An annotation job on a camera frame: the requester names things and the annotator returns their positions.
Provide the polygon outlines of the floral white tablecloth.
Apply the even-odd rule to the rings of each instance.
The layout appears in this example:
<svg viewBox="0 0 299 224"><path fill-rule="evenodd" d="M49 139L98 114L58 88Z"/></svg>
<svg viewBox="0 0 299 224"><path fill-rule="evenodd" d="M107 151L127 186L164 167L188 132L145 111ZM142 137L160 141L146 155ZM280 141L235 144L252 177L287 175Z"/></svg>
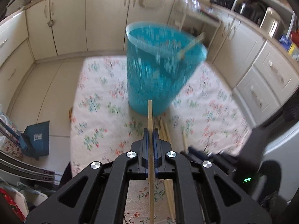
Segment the floral white tablecloth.
<svg viewBox="0 0 299 224"><path fill-rule="evenodd" d="M71 171L77 175L93 161L107 163L128 152L142 139L148 119L128 104L126 57L89 57L83 60L75 93L70 128ZM237 155L251 134L224 80L203 62L172 101L154 119L168 125L172 149L188 146L205 153L222 150Z"/></svg>

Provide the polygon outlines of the dark blue dustpan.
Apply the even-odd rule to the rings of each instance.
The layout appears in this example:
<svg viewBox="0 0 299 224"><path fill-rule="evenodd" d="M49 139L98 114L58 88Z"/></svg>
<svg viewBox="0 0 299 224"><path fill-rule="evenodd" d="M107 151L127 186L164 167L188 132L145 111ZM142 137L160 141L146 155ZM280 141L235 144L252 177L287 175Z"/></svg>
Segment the dark blue dustpan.
<svg viewBox="0 0 299 224"><path fill-rule="evenodd" d="M24 134L30 140L30 146L26 146L23 154L38 159L49 155L49 126L50 121L45 121L26 127Z"/></svg>

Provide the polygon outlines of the white electric kettle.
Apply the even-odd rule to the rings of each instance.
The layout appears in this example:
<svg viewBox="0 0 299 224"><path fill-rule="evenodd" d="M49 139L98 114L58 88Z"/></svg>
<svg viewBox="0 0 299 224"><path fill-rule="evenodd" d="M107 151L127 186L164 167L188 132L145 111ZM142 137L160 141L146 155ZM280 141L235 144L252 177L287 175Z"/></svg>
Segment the white electric kettle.
<svg viewBox="0 0 299 224"><path fill-rule="evenodd" d="M284 30L284 25L280 15L271 7L267 7L260 29L272 38L279 39Z"/></svg>

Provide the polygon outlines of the teal perforated plastic basket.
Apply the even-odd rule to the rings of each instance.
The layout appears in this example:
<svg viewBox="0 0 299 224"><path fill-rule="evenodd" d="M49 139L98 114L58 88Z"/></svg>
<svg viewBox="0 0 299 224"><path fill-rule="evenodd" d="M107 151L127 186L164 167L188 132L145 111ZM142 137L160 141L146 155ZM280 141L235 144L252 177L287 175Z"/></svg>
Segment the teal perforated plastic basket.
<svg viewBox="0 0 299 224"><path fill-rule="evenodd" d="M129 106L146 116L152 100L152 114L160 115L206 60L207 49L202 40L177 59L177 53L196 37L161 23L131 23L126 38Z"/></svg>

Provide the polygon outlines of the white three-tier storage cart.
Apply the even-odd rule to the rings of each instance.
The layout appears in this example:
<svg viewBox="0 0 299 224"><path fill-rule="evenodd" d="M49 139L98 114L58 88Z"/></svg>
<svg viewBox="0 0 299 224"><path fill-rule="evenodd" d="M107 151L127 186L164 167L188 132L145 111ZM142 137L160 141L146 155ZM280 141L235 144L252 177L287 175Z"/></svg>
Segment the white three-tier storage cart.
<svg viewBox="0 0 299 224"><path fill-rule="evenodd" d="M168 25L193 36L205 33L204 42L210 43L221 25L221 19L197 0L174 0Z"/></svg>

